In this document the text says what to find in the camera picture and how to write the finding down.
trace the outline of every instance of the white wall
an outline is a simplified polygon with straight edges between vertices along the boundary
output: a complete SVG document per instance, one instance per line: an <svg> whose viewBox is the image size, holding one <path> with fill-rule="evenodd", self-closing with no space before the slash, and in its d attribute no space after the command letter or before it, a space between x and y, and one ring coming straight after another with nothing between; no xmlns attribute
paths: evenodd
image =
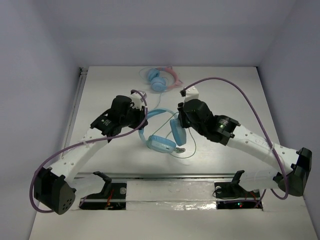
<svg viewBox="0 0 320 240"><path fill-rule="evenodd" d="M0 8L0 239L24 240L34 221L32 175L60 147L79 68L49 14L31 0Z"/></svg>
<svg viewBox="0 0 320 240"><path fill-rule="evenodd" d="M297 0L258 68L283 145L312 150L305 199L320 236L320 1Z"/></svg>
<svg viewBox="0 0 320 240"><path fill-rule="evenodd" d="M78 64L258 66L295 0L44 0Z"/></svg>

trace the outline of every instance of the blue headphones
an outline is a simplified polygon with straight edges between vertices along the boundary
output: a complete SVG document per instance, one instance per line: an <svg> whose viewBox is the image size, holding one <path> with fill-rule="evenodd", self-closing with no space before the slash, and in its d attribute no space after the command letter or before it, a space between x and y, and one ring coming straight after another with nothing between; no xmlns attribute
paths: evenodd
<svg viewBox="0 0 320 240"><path fill-rule="evenodd" d="M160 71L167 72L167 73L171 74L174 78L174 83L172 85L167 86L166 80L163 77L159 77ZM151 88L156 92L164 92L166 90L170 90L175 87L179 87L183 84L179 80L178 75L172 69L172 67L168 67L168 66L151 68L148 71L146 78L150 82Z"/></svg>
<svg viewBox="0 0 320 240"><path fill-rule="evenodd" d="M175 114L173 111L169 109L157 108L149 111L146 119L150 119L153 116L163 114L165 112L168 112L172 115ZM186 144L187 134L186 130L181 127L180 121L177 116L175 116L174 119L170 120L170 127L175 142L157 135L151 135L149 136L148 140L146 140L144 136L144 128L139 130L140 139L147 145L148 148L152 150L155 150L163 154L171 154L175 151L177 145L182 146Z"/></svg>

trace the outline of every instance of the purple cable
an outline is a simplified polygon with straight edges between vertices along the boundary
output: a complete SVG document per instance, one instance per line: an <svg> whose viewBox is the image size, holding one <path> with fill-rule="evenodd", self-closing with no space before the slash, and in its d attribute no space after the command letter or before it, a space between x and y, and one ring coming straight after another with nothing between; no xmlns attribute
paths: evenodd
<svg viewBox="0 0 320 240"><path fill-rule="evenodd" d="M147 115L148 115L148 107L147 107L147 101L145 99L145 97L137 90L131 90L131 92L134 92L134 93L137 93L141 96L143 102L144 102L144 105L145 105L145 116L144 116L144 119L142 120L142 122L140 123L139 126L137 126L135 129L127 132L127 133L124 133L124 134L121 134L121 135L117 135L117 136L108 136L108 137L101 137L101 138L97 138L97 139L92 139L92 140L88 140L86 141L87 144L90 144L90 143L95 143L95 142L100 142L100 141L105 141L105 140L111 140L111 139L118 139L118 138L121 138L121 137L125 137L125 136L128 136L129 134L132 134L134 131L138 130L144 123L145 121L147 120ZM43 214L48 214L48 213L53 213L52 210L42 210L40 208L37 207L37 205L35 204L35 201L34 201L34 196L33 196L33 189L34 189L34 185L35 185L35 181L36 181L36 177L38 175L38 173L40 172L41 168L46 165L50 160L54 159L56 156L58 156L59 154L67 151L67 150L70 150L70 149L73 149L73 148L76 148L76 147L79 147L81 145L83 145L84 143L83 142L79 142L79 143L76 143L74 145L71 145L71 146L68 146L60 151L57 151L55 154L53 154L52 156L50 156L49 158L47 158L38 168L37 170L34 172L34 175L33 175L33 178L31 180L31 184L30 184L30 189L29 189L29 199L30 199L30 203L32 205L32 207L38 211L39 213L43 213Z"/></svg>
<svg viewBox="0 0 320 240"><path fill-rule="evenodd" d="M196 85L196 84L199 84L199 83L201 83L201 82L207 81L207 80L220 80L220 81L226 82L226 83L228 83L228 84L231 84L232 86L234 86L236 89L239 90L239 92L240 92L240 93L242 94L242 96L245 98L246 102L249 104L249 106L250 106L250 108L251 108L251 110L252 110L255 118L257 119L257 121L258 121L258 123L259 123L259 125L260 125L260 128L261 128L261 130L262 130L262 132L263 132L263 134L264 134L264 136L265 136L265 139L266 139L266 141L267 141L267 143L268 143L268 145L269 145L269 147L272 148L272 147L273 147L272 141L270 140L270 137L268 136L267 131L266 131L264 125L262 124L262 122L261 122L261 120L260 120L260 117L258 116L258 114L257 114L254 106L253 106L252 103L250 102L250 100L249 100L249 98L247 97L247 95L245 94L245 92L242 91L241 88L240 88L239 86L237 86L235 83L233 83L232 81L229 81L229 80L227 80L227 79L225 79L225 78L222 78L222 77L215 77L215 76L214 76L214 77L207 77L207 78L201 79L201 80L199 80L199 81L196 81L196 82L190 84L189 86L186 86L186 87L183 89L183 91L186 91L188 88L190 88L190 87L192 87L192 86L194 86L194 85ZM279 167L280 167L280 169L281 169L281 174L282 174L282 176L283 176L283 178L284 178L285 194L284 194L283 197L281 197L281 196L277 195L273 189L271 189L271 191L272 191L272 193L273 193L278 199L285 200L285 199L288 198L288 195L289 195L289 192L288 192L288 190L289 190L288 178L287 178L287 175L286 175L284 166L283 166L282 163L281 163L281 160L280 160L280 158L279 158L279 155L278 155L277 151L276 151L275 149L273 149L272 152L273 152L273 154L274 154L274 156L275 156L276 161L277 161L278 164L279 164ZM266 193L266 190L264 190L264 192L263 192L260 200L257 202L257 205L261 203L262 198L264 197L265 193Z"/></svg>
<svg viewBox="0 0 320 240"><path fill-rule="evenodd" d="M85 203L85 200L87 199L88 196L85 196L82 201L79 204L79 208Z"/></svg>

